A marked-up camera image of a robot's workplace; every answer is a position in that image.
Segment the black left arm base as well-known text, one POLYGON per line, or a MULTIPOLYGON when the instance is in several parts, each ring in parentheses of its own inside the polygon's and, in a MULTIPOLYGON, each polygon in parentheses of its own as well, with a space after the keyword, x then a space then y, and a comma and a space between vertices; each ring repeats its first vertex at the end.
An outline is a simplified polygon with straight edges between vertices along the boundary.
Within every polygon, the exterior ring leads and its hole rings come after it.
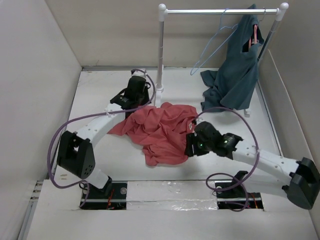
POLYGON ((80 183, 82 195, 80 199, 80 209, 82 210, 126 210, 127 209, 127 181, 114 181, 111 189, 104 194, 100 189, 89 185, 89 193, 87 187, 80 183))

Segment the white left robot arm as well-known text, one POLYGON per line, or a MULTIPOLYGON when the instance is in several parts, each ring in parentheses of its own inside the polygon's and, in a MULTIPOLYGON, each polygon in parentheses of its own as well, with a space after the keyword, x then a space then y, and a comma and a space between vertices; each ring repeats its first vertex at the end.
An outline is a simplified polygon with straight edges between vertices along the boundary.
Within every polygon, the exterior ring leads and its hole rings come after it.
POLYGON ((112 179, 96 166, 94 148, 113 127, 151 103, 149 88, 154 83, 148 82, 147 77, 134 71, 127 87, 110 100, 104 112, 77 131, 67 130, 60 137, 57 165, 89 183, 100 198, 111 194, 112 179))

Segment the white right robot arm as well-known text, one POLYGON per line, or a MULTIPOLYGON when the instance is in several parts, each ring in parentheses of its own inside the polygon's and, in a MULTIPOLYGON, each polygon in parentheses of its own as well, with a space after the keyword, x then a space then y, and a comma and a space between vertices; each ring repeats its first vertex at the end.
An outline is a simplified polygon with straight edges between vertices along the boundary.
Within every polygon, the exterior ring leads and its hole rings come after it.
POLYGON ((254 193, 267 193, 287 198, 295 206, 311 210, 320 193, 320 173, 309 158, 301 160, 282 157, 259 150, 255 145, 233 133, 220 134, 206 121, 196 125, 194 132, 186 135, 185 155, 203 156, 209 152, 232 161, 252 166, 272 176, 250 179, 246 170, 238 171, 230 180, 215 182, 212 191, 220 199, 246 199, 249 189, 254 193))

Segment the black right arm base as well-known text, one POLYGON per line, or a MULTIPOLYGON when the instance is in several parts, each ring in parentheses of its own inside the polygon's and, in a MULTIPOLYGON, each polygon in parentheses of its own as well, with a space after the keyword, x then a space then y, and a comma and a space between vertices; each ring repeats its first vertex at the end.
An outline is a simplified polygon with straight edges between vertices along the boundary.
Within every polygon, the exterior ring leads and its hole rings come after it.
MULTIPOLYGON (((235 179, 215 181, 215 187, 217 189, 230 187, 236 184, 237 180, 242 180, 247 174, 247 171, 238 171, 234 176, 235 179)), ((214 191, 212 194, 217 197, 217 208, 219 210, 239 212, 242 209, 262 210, 264 208, 261 194, 259 192, 248 192, 246 194, 241 185, 238 185, 228 191, 214 191)))

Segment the red t shirt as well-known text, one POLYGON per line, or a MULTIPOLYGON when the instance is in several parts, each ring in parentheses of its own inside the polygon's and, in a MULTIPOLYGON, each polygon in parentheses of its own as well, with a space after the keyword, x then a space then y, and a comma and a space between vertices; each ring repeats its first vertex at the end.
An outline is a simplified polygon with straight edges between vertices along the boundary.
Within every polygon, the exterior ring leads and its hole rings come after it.
POLYGON ((118 123, 108 134, 127 135, 134 144, 142 146, 149 167, 179 165, 188 160, 186 136, 193 132, 192 120, 197 115, 191 105, 165 102, 161 107, 146 106, 118 123))

